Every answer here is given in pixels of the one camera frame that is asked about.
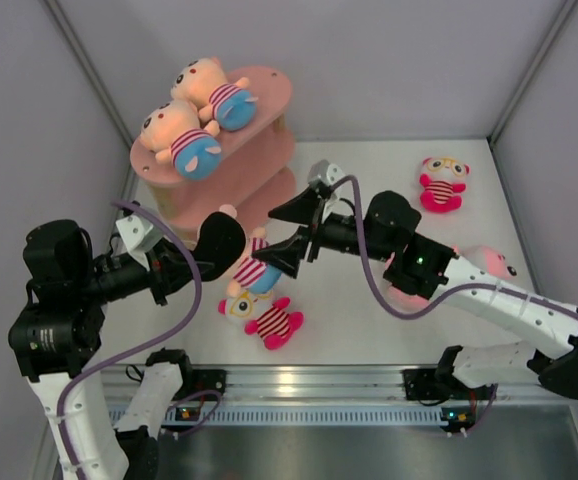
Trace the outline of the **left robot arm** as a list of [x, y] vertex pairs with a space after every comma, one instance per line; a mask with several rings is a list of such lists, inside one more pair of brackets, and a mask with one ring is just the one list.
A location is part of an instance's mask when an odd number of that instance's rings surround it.
[[174, 399], [188, 397], [195, 376], [186, 353], [151, 353], [131, 403], [113, 423], [101, 374], [104, 305], [148, 290], [157, 304], [198, 271], [179, 241], [158, 239], [117, 257], [92, 253], [89, 234], [73, 220], [32, 230], [23, 259], [31, 273], [27, 303], [8, 333], [21, 375], [41, 402], [66, 479], [153, 479], [158, 435]]

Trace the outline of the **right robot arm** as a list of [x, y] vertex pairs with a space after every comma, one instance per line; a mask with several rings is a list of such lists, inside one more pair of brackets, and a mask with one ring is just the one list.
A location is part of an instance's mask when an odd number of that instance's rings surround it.
[[380, 192], [363, 210], [355, 189], [354, 212], [344, 216], [325, 211], [334, 192], [317, 182], [270, 210], [270, 218], [298, 228], [255, 259], [295, 278], [301, 262], [314, 261], [321, 249], [357, 255], [374, 298], [392, 316], [414, 320], [445, 303], [517, 337], [506, 345], [446, 348], [434, 372], [446, 396], [528, 383], [578, 400], [578, 306], [523, 290], [417, 233], [421, 215], [398, 193]]

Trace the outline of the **peach pig toy blue shorts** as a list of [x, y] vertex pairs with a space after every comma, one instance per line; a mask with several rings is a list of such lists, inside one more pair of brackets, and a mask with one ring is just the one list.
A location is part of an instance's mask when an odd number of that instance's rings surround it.
[[232, 132], [246, 127], [257, 113], [258, 98], [250, 85], [248, 77], [229, 80], [216, 57], [205, 57], [178, 73], [170, 95], [192, 103], [203, 123], [214, 120], [222, 130]]

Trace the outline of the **black-haired boy doll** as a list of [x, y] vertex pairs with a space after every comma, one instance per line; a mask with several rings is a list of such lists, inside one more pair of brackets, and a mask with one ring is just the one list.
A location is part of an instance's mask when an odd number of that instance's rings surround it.
[[228, 280], [225, 294], [229, 298], [238, 297], [245, 291], [256, 295], [272, 291], [282, 272], [253, 257], [257, 251], [270, 246], [266, 236], [264, 227], [247, 234], [237, 220], [236, 209], [229, 204], [222, 205], [198, 228], [192, 255], [202, 280], [225, 277]]

